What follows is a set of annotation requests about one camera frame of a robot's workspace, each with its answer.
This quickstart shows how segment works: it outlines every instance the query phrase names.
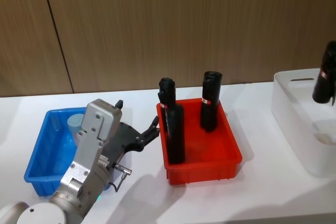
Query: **black cylinder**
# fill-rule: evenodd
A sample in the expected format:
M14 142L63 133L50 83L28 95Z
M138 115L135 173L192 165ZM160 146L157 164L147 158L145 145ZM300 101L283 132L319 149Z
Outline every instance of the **black cylinder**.
M201 127L207 132L213 131L217 127L217 109L221 80L222 74L219 72L208 71L204 73Z
M171 164L185 161L184 152L184 110L179 104L166 110L167 117L167 154Z
M336 41L328 43L322 58L322 65L313 91L317 103L328 103L335 94L336 81Z
M159 82L159 92L158 96L161 105L161 115L163 120L164 131L167 131L166 124L166 109L175 106L176 103L176 93L175 93L175 82L170 78L162 78Z

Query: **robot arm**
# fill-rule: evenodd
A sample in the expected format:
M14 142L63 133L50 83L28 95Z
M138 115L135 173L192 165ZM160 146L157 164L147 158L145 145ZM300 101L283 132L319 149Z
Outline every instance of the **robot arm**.
M12 205L0 216L0 224L79 224L105 189L113 185L118 191L132 173L119 164L121 158L129 151L142 151L160 131L158 117L142 134L121 123L121 108L122 101L115 106L100 99L89 103L77 134L75 157L50 202ZM114 170L123 172L118 186L111 181Z

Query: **wooden wall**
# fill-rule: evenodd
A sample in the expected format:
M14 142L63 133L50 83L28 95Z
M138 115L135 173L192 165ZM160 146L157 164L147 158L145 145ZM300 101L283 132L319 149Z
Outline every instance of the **wooden wall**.
M47 0L0 0L0 96L69 92Z
M15 44L0 31L0 43L22 55L30 37L42 51L30 55L44 64L38 68L43 74L28 71L26 63L15 69L53 82L39 92L68 92L46 1L15 1L26 5L29 12L18 11L28 12L23 22L33 23L36 35L22 34ZM49 1L75 92L157 88L161 77L172 77L178 87L199 86L206 70L222 72L223 83L271 81L277 71L319 67L327 42L336 39L336 0ZM38 8L31 2L42 14L32 14ZM2 30L8 24L1 22ZM36 28L41 22L46 25ZM22 78L15 83L10 69L5 74L14 86L28 85Z

